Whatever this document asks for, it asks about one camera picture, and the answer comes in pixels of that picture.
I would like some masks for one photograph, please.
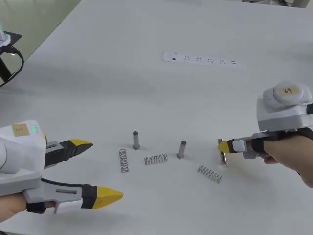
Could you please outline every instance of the yellow fingertip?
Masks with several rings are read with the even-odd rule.
[[[124,196],[122,192],[111,188],[97,187],[97,199],[93,204],[93,209],[98,209],[118,201]]]
[[[69,141],[71,141],[76,146],[80,146],[82,144],[92,144],[89,141],[83,141],[83,140],[79,140],[79,139],[70,139]]]
[[[218,150],[220,152],[223,152],[223,153],[230,153],[230,150],[229,150],[229,146],[228,146],[228,142],[227,141],[223,141],[222,143],[220,143],[218,145]]]

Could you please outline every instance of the wrist strap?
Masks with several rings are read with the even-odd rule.
[[[47,207],[45,206],[45,202],[37,202],[37,203],[27,203],[26,204],[27,212],[43,214]]]

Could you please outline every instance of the power strip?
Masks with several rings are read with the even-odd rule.
[[[163,53],[163,61],[173,63],[188,63],[193,65],[217,66],[222,68],[245,69],[245,66],[238,60],[216,58],[209,55],[186,55],[176,52]]]

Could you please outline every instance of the black stand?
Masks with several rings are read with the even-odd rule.
[[[6,34],[9,34],[11,36],[11,43],[9,44],[10,46],[16,43],[22,36],[20,34],[16,33],[10,33],[10,32],[4,32]],[[0,78],[4,83],[6,83],[10,77],[12,76],[10,70],[8,67],[5,65],[4,61],[1,59],[1,55],[3,52],[0,50]]]

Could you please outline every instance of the label sticker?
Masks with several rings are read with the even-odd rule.
[[[29,130],[25,123],[22,124],[13,124],[12,125],[13,134],[15,137],[19,136],[29,136]]]
[[[298,86],[289,86],[289,87],[280,87],[279,88],[279,94],[281,96],[288,96],[288,95],[294,95],[299,93],[299,87]]]

